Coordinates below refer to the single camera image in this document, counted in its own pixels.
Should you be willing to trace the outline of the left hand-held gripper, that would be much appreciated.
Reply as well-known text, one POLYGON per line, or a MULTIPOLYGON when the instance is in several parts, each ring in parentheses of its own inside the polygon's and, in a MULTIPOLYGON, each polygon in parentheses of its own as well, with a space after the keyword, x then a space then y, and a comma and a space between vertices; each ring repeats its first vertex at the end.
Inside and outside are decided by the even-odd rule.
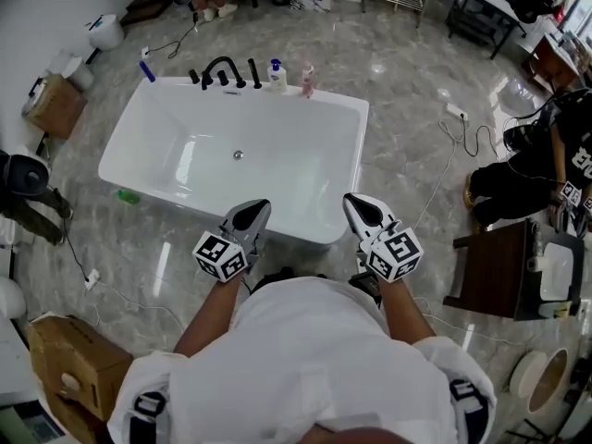
POLYGON ((271 212, 269 200, 232 207, 223 221, 225 232, 206 231, 195 245, 192 255, 198 266, 222 283, 249 272, 259 258, 259 234, 265 230, 271 212))

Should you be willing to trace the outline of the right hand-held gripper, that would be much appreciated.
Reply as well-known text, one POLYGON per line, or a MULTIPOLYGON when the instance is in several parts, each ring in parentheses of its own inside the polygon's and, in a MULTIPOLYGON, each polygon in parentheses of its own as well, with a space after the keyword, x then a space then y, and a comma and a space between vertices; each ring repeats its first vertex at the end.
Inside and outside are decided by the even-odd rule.
POLYGON ((351 231, 362 240, 365 266, 378 277, 392 283, 415 270, 424 250, 411 228, 399 229, 400 222, 395 222, 383 201, 366 194, 346 193, 344 213, 351 231))

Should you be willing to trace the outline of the white bathtub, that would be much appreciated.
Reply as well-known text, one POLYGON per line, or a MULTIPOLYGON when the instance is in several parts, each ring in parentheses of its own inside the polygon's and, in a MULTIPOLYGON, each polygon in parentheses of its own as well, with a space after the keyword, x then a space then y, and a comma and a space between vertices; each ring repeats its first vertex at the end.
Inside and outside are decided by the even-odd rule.
POLYGON ((187 77, 142 80, 98 174, 205 216, 264 198, 270 233, 329 245, 347 228, 341 200, 357 188, 368 115, 363 99, 321 90, 307 99, 296 86, 203 91, 187 77))

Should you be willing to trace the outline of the person's left forearm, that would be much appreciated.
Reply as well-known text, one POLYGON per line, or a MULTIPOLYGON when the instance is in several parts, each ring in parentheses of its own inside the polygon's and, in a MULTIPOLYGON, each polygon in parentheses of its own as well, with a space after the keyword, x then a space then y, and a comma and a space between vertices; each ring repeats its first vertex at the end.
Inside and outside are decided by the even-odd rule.
POLYGON ((243 277, 239 273, 227 283, 214 285, 181 335, 174 353, 192 357, 228 332, 243 277))

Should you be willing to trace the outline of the person's right forearm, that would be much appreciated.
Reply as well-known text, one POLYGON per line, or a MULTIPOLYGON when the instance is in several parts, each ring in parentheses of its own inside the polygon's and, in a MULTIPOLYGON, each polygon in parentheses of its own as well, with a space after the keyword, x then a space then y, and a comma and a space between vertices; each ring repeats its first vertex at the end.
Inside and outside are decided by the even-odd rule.
POLYGON ((387 282, 379 278, 378 288, 388 331, 393 339, 414 345, 420 340, 435 337, 433 328, 427 323, 403 280, 387 282))

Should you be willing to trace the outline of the dark wooden vanity cabinet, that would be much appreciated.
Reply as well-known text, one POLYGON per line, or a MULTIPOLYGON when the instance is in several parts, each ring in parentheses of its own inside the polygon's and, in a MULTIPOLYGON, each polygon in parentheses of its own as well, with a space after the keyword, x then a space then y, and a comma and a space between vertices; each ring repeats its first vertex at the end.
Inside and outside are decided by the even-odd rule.
POLYGON ((531 321, 577 315, 581 305, 585 243, 566 233, 526 219, 506 227, 458 238, 455 287, 443 304, 484 315, 531 321), (573 280, 563 302, 540 296, 540 258, 553 242, 573 252, 573 280))

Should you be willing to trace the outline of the white pump lotion bottle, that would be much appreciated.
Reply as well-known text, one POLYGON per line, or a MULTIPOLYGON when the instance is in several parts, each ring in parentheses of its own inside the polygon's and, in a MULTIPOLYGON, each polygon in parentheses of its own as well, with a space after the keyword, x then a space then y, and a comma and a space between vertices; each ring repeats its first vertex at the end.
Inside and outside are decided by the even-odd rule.
POLYGON ((270 61, 267 69, 267 76, 270 84, 270 90, 275 93, 285 93, 288 89, 287 71, 282 66, 279 59, 274 58, 270 61))

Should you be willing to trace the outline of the person's white shirt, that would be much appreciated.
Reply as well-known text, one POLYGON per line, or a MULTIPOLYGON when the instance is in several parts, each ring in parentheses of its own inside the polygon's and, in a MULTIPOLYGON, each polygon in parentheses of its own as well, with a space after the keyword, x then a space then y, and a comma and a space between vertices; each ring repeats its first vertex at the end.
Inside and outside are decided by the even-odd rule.
POLYGON ((395 340, 382 303, 296 277, 236 302, 192 357, 134 360, 107 428, 115 444, 486 444, 496 405, 452 339, 395 340))

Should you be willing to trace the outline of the black curved faucet spout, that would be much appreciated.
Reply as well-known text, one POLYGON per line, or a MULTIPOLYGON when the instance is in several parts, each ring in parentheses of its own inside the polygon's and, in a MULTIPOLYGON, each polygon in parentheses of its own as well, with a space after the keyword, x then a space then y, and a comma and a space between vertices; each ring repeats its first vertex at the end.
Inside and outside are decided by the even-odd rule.
POLYGON ((225 55, 222 55, 222 56, 219 56, 219 57, 216 57, 215 59, 213 59, 206 66, 205 70, 203 71, 203 72, 206 72, 209 74, 211 84, 214 82, 213 78, 211 76, 211 72, 218 64, 221 64, 221 63, 226 63, 228 65, 228 67, 230 68, 231 72, 234 75, 234 79, 236 81, 236 87, 239 89, 244 88, 246 86, 245 79, 239 73, 238 68, 237 68, 236 64, 234 63, 234 61, 229 56, 225 56, 225 55))

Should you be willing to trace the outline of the white sink basin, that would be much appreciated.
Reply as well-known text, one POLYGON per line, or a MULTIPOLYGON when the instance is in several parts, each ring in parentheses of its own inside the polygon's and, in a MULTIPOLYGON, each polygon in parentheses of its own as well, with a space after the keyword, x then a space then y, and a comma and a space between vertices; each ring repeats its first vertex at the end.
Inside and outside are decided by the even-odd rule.
POLYGON ((563 302, 569 296, 574 270, 571 249, 549 242, 539 261, 541 267, 540 296, 544 302, 563 302))

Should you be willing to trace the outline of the round white basin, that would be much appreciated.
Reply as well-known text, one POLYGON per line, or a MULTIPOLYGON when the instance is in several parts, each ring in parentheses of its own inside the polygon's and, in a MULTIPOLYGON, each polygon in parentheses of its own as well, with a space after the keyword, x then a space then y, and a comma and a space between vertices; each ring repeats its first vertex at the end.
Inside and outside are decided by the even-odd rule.
POLYGON ((519 398, 529 397, 540 379, 548 356, 542 351, 530 351, 514 367, 510 377, 510 393, 519 398))

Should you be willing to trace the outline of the brown cardboard box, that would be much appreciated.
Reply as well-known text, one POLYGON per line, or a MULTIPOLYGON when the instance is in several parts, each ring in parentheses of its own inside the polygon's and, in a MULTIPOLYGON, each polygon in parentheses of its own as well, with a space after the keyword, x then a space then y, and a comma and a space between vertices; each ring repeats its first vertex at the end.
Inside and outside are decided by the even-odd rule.
POLYGON ((107 422, 133 356, 75 317, 37 318, 27 338, 31 367, 46 396, 76 403, 107 422))
POLYGON ((74 130, 87 100, 68 80, 58 74, 38 78, 21 110, 32 126, 59 140, 74 130))

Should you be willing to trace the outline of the white waste bin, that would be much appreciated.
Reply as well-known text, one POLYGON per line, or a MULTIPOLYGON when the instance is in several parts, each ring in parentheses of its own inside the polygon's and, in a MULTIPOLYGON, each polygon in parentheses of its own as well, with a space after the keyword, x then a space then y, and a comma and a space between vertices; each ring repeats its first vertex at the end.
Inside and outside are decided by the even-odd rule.
POLYGON ((88 39, 94 49, 106 52, 123 43, 125 32, 117 15, 102 15, 88 29, 88 39))

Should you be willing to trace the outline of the black frame table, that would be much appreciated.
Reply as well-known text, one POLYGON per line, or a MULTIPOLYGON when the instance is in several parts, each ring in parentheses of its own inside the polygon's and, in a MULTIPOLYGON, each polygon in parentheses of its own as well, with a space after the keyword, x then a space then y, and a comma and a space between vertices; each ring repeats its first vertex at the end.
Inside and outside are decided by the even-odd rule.
POLYGON ((522 22, 506 0, 453 0, 445 23, 449 39, 461 35, 490 46, 490 60, 496 58, 515 30, 526 36, 522 22))

